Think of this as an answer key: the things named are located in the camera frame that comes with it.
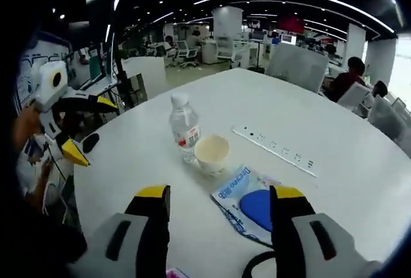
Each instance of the bottle cap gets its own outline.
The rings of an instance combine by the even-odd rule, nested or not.
[[[171,95],[171,104],[175,108],[181,108],[188,103],[188,95],[185,93],[175,93]]]

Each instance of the bottle label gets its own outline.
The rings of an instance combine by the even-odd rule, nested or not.
[[[177,144],[182,148],[190,148],[200,139],[200,126],[196,125],[185,134],[179,134],[176,140]]]

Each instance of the power strip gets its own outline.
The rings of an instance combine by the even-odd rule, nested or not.
[[[258,132],[258,130],[254,130],[247,125],[234,126],[232,131],[313,177],[318,177],[318,170],[314,161],[299,152],[298,149],[290,148],[284,143],[279,143],[275,138]]]

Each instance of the blue sponge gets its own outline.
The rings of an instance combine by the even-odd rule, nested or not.
[[[269,190],[257,190],[243,196],[240,200],[240,209],[260,227],[272,231]]]

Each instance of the black cable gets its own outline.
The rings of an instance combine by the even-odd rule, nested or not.
[[[65,178],[65,176],[63,175],[62,170],[61,170],[60,167],[58,166],[58,164],[57,164],[56,160],[54,159],[53,155],[51,154],[50,146],[48,146],[47,149],[48,149],[49,152],[50,152],[50,156],[51,156],[51,159],[53,160],[53,164],[56,165],[56,167],[57,167],[57,169],[58,169],[58,172],[60,172],[60,175],[62,176],[62,178],[64,179],[64,182],[65,182],[65,181],[66,181],[66,178]]]
[[[241,278],[252,278],[252,269],[256,267],[258,264],[272,258],[275,258],[274,251],[266,251],[262,254],[259,254],[258,256],[253,257],[251,261],[246,265]]]

